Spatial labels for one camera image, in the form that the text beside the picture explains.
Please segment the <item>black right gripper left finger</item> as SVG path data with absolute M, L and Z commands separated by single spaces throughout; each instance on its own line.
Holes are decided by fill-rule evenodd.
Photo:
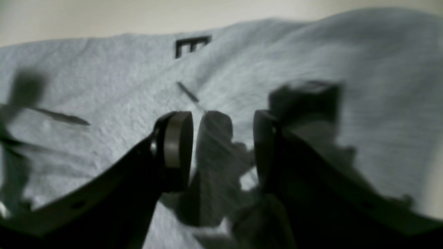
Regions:
M 2 249 L 141 249 L 163 193 L 185 191 L 193 117 L 173 111 L 112 167 L 71 194 L 1 222 Z

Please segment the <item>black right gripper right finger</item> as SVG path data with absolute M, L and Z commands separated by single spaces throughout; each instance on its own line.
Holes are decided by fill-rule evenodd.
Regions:
M 255 112 L 261 198 L 234 237 L 252 249 L 441 249 L 442 222 L 414 214 L 341 174 L 269 112 Z

